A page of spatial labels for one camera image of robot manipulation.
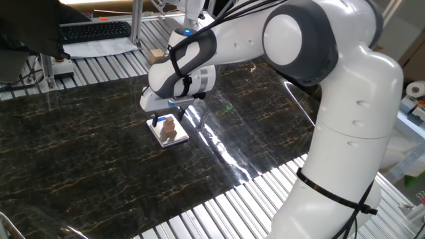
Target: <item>black marble surface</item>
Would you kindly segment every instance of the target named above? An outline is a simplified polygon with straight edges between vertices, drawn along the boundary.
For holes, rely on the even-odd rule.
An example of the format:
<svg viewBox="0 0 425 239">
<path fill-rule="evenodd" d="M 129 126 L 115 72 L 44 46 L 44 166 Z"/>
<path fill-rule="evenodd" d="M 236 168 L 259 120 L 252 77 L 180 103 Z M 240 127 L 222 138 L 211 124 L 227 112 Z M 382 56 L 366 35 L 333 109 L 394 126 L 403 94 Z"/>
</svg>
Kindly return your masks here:
<svg viewBox="0 0 425 239">
<path fill-rule="evenodd" d="M 0 211 L 27 238 L 127 239 L 307 152 L 318 102 L 261 60 L 218 71 L 169 149 L 146 76 L 0 102 Z"/>
</svg>

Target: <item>black keyboard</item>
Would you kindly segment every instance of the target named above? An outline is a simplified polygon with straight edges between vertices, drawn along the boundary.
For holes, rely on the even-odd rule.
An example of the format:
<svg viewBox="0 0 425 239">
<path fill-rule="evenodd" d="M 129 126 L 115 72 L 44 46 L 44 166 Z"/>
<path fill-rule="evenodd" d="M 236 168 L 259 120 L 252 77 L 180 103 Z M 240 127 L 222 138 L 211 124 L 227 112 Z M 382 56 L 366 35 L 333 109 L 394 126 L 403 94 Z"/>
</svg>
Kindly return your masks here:
<svg viewBox="0 0 425 239">
<path fill-rule="evenodd" d="M 129 37 L 131 26 L 127 22 L 105 22 L 60 27 L 63 44 L 88 42 L 91 40 Z"/>
</svg>

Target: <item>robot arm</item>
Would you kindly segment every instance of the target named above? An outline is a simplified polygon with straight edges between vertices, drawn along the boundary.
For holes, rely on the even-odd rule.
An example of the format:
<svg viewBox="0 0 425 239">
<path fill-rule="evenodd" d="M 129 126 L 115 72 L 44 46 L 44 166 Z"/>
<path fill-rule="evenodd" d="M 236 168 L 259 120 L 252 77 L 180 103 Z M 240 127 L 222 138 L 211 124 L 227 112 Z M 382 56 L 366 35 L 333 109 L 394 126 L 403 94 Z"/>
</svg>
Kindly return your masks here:
<svg viewBox="0 0 425 239">
<path fill-rule="evenodd" d="M 234 10 L 243 7 L 233 13 L 251 2 L 240 0 Z M 400 66 L 370 49 L 382 17 L 369 0 L 261 2 L 262 11 L 199 34 L 177 29 L 169 57 L 149 71 L 141 106 L 155 111 L 190 104 L 213 88 L 215 64 L 264 56 L 288 80 L 322 87 L 303 175 L 340 199 L 360 202 L 379 169 L 402 92 Z M 380 193 L 372 187 L 366 203 L 377 206 Z M 298 179 L 268 238 L 337 238 L 352 215 L 352 208 Z M 359 226 L 366 220 L 360 213 Z"/>
</svg>

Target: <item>white paper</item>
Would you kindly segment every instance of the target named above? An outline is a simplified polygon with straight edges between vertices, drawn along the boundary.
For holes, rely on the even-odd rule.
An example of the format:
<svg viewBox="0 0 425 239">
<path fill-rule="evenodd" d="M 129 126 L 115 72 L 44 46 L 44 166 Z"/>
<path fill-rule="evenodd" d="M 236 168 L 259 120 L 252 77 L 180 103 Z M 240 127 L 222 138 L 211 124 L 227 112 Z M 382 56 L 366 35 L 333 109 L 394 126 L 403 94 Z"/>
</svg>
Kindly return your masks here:
<svg viewBox="0 0 425 239">
<path fill-rule="evenodd" d="M 125 38 L 109 39 L 109 40 L 94 40 L 90 42 L 81 42 L 64 45 L 66 53 L 71 55 L 71 59 L 111 56 L 121 54 L 132 50 L 137 50 L 137 47 L 131 41 Z"/>
</svg>

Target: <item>wooden block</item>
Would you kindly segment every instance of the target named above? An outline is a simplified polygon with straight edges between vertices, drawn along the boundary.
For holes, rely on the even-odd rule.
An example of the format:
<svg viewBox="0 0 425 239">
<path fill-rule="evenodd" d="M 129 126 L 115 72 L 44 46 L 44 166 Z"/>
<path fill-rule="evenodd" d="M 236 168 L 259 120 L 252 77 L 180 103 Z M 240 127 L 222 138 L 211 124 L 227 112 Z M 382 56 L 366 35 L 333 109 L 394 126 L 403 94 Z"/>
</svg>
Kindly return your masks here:
<svg viewBox="0 0 425 239">
<path fill-rule="evenodd" d="M 164 58 L 164 52 L 161 49 L 151 50 L 151 56 L 149 57 L 149 63 L 155 64 L 159 59 Z"/>
<path fill-rule="evenodd" d="M 168 117 L 163 124 L 161 134 L 167 139 L 175 136 L 175 124 L 172 117 Z"/>
</svg>

